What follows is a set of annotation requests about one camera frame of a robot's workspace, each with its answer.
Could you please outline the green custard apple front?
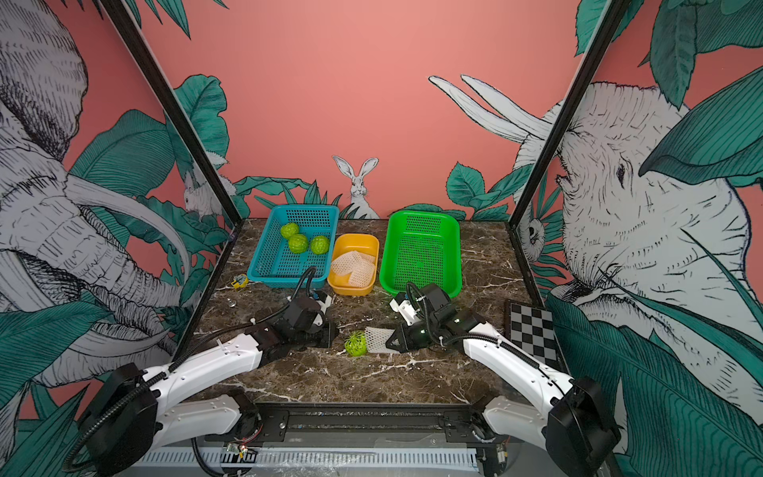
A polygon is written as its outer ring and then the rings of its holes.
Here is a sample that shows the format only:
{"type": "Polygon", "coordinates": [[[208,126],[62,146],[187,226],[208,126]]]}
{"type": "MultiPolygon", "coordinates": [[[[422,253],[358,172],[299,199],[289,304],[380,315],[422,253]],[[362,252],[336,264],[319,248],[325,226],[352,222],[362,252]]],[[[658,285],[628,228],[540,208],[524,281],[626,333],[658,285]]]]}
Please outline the green custard apple front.
{"type": "Polygon", "coordinates": [[[350,357],[362,357],[368,353],[366,333],[364,331],[352,332],[344,343],[345,351],[350,357]]]}

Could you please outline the green custard apple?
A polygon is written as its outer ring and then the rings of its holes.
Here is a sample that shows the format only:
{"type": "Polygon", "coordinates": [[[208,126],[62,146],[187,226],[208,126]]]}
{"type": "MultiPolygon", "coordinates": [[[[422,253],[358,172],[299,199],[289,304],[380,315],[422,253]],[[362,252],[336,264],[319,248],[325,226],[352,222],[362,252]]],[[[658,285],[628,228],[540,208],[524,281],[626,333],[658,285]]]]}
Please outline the green custard apple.
{"type": "Polygon", "coordinates": [[[323,256],[329,252],[331,242],[326,236],[315,236],[310,242],[310,250],[316,256],[323,256]]]}
{"type": "Polygon", "coordinates": [[[300,228],[296,223],[287,223],[280,228],[280,234],[284,240],[290,240],[300,234],[300,228]]]}
{"type": "Polygon", "coordinates": [[[292,254],[305,254],[309,245],[310,240],[304,234],[296,235],[288,240],[288,248],[292,254]]]}
{"type": "Polygon", "coordinates": [[[366,333],[364,331],[352,332],[344,343],[345,351],[350,357],[362,357],[368,353],[366,333]]]}

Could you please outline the yellow plastic tub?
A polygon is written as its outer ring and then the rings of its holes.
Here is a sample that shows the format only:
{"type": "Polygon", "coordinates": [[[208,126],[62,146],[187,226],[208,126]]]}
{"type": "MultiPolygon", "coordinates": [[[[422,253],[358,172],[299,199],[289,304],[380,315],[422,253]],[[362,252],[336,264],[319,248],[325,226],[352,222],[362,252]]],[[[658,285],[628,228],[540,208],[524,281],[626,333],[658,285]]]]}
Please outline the yellow plastic tub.
{"type": "Polygon", "coordinates": [[[380,242],[366,234],[344,234],[336,240],[328,282],[335,293],[365,296],[377,276],[380,242]]]}

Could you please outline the bright green plastic basket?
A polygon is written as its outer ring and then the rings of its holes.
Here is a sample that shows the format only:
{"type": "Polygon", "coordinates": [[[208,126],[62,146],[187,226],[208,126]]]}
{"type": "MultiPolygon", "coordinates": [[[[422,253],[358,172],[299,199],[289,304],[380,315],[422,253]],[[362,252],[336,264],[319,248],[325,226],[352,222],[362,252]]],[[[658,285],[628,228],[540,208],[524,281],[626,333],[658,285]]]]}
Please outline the bright green plastic basket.
{"type": "Polygon", "coordinates": [[[381,286],[398,294],[412,282],[438,285],[449,297],[463,286],[461,228],[451,216],[399,211],[389,218],[379,271],[381,286]]]}

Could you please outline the white foam net sleeve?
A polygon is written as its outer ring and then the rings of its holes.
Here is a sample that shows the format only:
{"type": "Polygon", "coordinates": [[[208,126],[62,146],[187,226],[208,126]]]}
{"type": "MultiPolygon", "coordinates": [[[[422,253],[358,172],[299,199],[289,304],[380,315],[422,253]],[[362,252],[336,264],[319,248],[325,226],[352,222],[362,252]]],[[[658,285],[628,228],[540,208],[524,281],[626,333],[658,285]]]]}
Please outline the white foam net sleeve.
{"type": "Polygon", "coordinates": [[[367,327],[364,331],[367,352],[369,354],[397,354],[397,350],[391,349],[387,341],[393,337],[395,330],[385,328],[367,327]]]}

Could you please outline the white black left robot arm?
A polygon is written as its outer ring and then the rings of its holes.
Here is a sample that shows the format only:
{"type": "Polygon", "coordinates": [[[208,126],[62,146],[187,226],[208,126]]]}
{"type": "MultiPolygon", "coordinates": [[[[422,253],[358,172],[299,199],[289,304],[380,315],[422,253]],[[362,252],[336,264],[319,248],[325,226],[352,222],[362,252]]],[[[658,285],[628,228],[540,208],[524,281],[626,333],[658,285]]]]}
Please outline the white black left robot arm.
{"type": "Polygon", "coordinates": [[[338,330],[327,316],[329,297],[312,288],[315,274],[313,266],[302,273],[282,308],[210,333],[168,365],[118,368],[79,418],[63,472],[113,476],[155,448],[232,430],[254,405],[234,397],[192,403],[190,397],[293,351],[330,347],[338,330]]]}

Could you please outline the white foam net in tub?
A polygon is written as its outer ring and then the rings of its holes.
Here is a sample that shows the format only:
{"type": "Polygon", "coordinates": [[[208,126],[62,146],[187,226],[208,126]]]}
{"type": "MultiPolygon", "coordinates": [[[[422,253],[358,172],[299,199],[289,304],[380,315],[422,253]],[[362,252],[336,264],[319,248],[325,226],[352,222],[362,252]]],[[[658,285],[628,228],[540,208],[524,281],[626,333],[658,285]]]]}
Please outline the white foam net in tub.
{"type": "Polygon", "coordinates": [[[331,272],[335,282],[342,287],[365,288],[375,277],[376,262],[370,254],[351,250],[333,260],[331,272]]]}

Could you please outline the green custard apple right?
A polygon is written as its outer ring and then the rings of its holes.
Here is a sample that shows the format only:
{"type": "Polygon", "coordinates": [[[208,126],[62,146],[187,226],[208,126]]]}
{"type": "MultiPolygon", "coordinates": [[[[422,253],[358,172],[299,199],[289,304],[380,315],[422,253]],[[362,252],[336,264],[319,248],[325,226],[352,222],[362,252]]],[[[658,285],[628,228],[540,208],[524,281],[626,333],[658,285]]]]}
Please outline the green custard apple right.
{"type": "Polygon", "coordinates": [[[316,256],[323,256],[329,252],[331,242],[326,236],[315,236],[310,242],[310,250],[316,256]]]}

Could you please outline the green custard apple middle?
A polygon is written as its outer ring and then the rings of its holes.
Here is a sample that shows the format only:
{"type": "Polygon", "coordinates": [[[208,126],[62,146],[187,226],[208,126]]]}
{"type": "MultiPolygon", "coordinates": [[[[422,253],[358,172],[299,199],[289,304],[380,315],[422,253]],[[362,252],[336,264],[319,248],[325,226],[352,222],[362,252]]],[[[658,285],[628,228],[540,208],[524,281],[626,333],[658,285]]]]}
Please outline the green custard apple middle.
{"type": "Polygon", "coordinates": [[[310,240],[304,234],[296,235],[288,240],[288,248],[292,254],[305,254],[309,245],[310,240]]]}

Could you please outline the green custard apple back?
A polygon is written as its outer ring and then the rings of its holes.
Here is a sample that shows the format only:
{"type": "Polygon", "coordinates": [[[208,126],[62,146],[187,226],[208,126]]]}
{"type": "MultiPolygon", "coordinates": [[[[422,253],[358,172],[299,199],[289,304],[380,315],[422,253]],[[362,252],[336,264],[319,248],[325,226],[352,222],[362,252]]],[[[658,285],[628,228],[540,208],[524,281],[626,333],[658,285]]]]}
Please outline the green custard apple back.
{"type": "Polygon", "coordinates": [[[280,228],[280,234],[284,240],[290,240],[300,234],[300,228],[296,223],[287,223],[280,228]]]}

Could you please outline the small yellow blue object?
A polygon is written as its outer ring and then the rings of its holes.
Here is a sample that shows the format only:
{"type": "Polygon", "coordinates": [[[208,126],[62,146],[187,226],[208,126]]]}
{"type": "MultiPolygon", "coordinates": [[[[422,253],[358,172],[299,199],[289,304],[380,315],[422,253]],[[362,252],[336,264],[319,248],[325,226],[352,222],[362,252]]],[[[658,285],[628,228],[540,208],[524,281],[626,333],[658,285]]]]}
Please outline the small yellow blue object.
{"type": "Polygon", "coordinates": [[[243,288],[246,288],[249,283],[250,281],[248,280],[248,277],[245,274],[239,274],[232,281],[232,288],[243,289],[243,288]]]}

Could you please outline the black white checkerboard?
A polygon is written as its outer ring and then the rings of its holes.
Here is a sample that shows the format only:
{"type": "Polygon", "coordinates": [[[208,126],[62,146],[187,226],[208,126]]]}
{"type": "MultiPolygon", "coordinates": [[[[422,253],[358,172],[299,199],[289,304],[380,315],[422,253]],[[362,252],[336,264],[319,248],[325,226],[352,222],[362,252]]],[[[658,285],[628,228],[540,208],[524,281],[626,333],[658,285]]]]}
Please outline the black white checkerboard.
{"type": "Polygon", "coordinates": [[[542,364],[565,371],[564,359],[556,342],[552,314],[511,300],[504,305],[505,336],[542,364]]]}

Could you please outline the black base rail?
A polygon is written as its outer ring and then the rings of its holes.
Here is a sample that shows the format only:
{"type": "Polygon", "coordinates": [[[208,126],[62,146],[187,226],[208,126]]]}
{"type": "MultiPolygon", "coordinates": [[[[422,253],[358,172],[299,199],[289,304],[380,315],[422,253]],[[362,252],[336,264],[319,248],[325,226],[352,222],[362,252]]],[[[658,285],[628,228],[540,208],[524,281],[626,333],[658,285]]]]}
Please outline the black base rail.
{"type": "Polygon", "coordinates": [[[523,403],[496,397],[491,403],[475,405],[394,405],[393,403],[258,403],[258,413],[242,419],[217,439],[238,437],[253,445],[284,443],[288,437],[306,433],[413,434],[435,433],[449,443],[483,445],[500,442],[509,436],[544,448],[546,435],[560,425],[523,403]]]}

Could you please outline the black left frame post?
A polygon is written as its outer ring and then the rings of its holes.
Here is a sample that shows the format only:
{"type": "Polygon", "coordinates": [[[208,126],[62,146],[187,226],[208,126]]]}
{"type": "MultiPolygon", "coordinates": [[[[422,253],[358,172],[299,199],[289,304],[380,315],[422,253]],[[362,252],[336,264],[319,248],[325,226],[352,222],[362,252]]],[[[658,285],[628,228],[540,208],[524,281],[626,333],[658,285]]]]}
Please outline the black left frame post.
{"type": "Polygon", "coordinates": [[[220,201],[224,212],[232,220],[234,228],[239,227],[244,220],[238,213],[230,194],[224,188],[217,170],[213,167],[201,139],[198,137],[188,115],[179,103],[179,99],[166,76],[162,72],[155,56],[146,44],[137,24],[123,1],[101,1],[103,10],[121,37],[124,45],[139,67],[143,77],[150,85],[153,93],[168,114],[170,122],[180,135],[181,142],[189,150],[195,164],[200,168],[208,181],[216,198],[220,201]]]}

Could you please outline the black right frame post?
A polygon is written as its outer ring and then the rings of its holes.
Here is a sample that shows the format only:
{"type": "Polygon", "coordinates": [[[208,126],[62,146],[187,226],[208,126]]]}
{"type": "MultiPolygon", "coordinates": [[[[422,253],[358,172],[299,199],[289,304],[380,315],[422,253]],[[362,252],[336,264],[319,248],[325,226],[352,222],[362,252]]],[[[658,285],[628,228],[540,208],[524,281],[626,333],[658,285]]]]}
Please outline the black right frame post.
{"type": "Polygon", "coordinates": [[[562,139],[582,102],[588,85],[591,83],[598,70],[598,67],[601,64],[601,61],[614,38],[614,34],[630,4],[631,2],[626,0],[615,0],[607,3],[607,8],[600,19],[596,33],[591,40],[569,92],[562,103],[558,118],[552,126],[550,136],[544,141],[544,148],[540,153],[540,157],[538,157],[538,161],[536,161],[536,165],[534,165],[534,169],[532,170],[532,174],[520,198],[519,204],[516,206],[514,214],[512,214],[512,217],[510,218],[508,226],[510,231],[514,231],[520,226],[520,221],[530,205],[532,197],[534,196],[534,191],[538,189],[538,185],[540,185],[540,181],[542,181],[542,176],[544,176],[544,172],[548,169],[548,165],[550,165],[552,159],[556,157],[558,147],[560,147],[560,143],[562,143],[562,139]]]}

